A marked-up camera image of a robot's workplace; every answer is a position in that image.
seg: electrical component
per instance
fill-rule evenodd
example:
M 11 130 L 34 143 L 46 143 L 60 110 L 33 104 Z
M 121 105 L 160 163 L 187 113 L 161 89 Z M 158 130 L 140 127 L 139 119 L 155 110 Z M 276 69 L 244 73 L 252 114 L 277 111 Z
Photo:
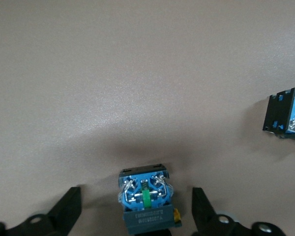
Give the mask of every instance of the electrical component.
M 263 130 L 295 139 L 295 88 L 270 96 Z
M 162 164 L 124 169 L 119 174 L 118 201 L 130 234 L 181 226 L 179 212 L 172 205 L 173 187 L 166 182 Z

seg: table surface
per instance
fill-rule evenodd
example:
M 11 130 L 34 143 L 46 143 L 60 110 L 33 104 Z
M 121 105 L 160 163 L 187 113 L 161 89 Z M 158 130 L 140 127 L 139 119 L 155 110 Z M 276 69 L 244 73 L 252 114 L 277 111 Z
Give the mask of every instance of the table surface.
M 246 227 L 295 236 L 295 141 L 262 131 L 295 87 L 295 1 L 0 1 L 0 221 L 82 186 L 70 236 L 126 236 L 121 169 L 163 163 Z

